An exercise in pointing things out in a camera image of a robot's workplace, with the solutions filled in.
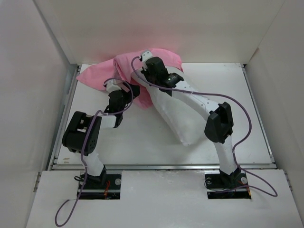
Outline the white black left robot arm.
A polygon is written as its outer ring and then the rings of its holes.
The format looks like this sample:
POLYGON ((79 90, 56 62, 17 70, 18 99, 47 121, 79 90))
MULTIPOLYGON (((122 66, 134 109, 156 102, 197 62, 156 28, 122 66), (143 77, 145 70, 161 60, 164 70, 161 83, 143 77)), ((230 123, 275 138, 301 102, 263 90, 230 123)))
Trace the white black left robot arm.
POLYGON ((117 128, 123 120, 123 112, 140 95, 140 87, 125 81, 117 83, 109 80, 105 83, 108 91, 108 105, 105 110, 94 116, 76 111, 63 135, 62 144, 70 152, 79 153, 84 164, 85 173, 76 180, 85 189, 105 189, 111 184, 105 165, 99 160, 96 152, 99 132, 102 129, 117 128))

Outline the white pillow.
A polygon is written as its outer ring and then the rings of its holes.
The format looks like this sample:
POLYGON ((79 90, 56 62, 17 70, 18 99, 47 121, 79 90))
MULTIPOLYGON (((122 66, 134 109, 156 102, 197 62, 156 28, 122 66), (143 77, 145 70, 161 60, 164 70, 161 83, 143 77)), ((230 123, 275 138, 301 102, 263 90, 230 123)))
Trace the white pillow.
POLYGON ((131 81, 140 86, 136 104, 142 109, 154 107, 169 126, 174 136, 189 146, 206 140, 204 129, 206 121, 195 110, 182 101, 170 97, 142 81, 137 75, 144 76, 140 70, 131 73, 131 81))

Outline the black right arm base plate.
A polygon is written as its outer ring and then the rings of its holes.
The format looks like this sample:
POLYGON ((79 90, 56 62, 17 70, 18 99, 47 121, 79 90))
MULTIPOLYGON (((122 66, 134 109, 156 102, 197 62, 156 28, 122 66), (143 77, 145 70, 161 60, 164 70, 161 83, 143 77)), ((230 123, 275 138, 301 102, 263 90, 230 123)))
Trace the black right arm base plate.
POLYGON ((240 173, 232 182, 224 182, 219 173, 207 173, 204 186, 209 200, 251 199, 245 173, 240 173))

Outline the pink satin pillowcase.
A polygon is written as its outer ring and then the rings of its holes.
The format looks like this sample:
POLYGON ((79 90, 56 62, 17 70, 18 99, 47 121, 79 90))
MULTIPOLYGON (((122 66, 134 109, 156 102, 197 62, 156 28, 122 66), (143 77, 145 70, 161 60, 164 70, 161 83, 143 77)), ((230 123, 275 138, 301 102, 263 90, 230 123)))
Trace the pink satin pillowcase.
MULTIPOLYGON (((154 57, 160 57, 163 63, 169 67, 182 70, 182 61, 179 55, 161 48, 149 49, 154 57)), ((105 91, 104 81, 109 78, 120 78, 133 85, 139 85, 131 81, 131 61, 134 57, 140 56, 144 50, 117 55, 107 61, 89 66, 76 78, 82 84, 98 91, 105 91)), ((133 62, 135 70, 142 70, 143 63, 140 60, 133 62)))

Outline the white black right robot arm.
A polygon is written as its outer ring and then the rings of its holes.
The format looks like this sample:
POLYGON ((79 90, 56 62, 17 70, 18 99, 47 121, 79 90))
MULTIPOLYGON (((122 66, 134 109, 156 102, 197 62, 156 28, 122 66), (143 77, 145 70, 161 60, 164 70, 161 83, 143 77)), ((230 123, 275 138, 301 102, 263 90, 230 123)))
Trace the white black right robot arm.
POLYGON ((216 148, 221 188, 231 188, 237 182, 237 176, 240 174, 232 151, 231 135, 234 123, 231 106, 226 102, 219 104, 197 94, 181 73, 169 73, 161 58, 142 54, 139 59, 143 64, 141 73, 148 85, 185 103, 206 121, 204 134, 216 148))

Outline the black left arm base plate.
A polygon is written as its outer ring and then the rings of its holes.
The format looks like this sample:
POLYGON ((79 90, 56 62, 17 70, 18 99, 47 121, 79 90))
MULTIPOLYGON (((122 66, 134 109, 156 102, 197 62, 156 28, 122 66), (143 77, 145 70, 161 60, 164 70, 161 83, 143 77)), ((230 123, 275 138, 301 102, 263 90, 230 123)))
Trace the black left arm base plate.
POLYGON ((74 180, 78 181, 77 196, 80 200, 119 200, 121 193, 121 174, 107 174, 105 181, 98 182, 87 178, 82 192, 80 189, 83 185, 85 175, 75 176, 74 180))

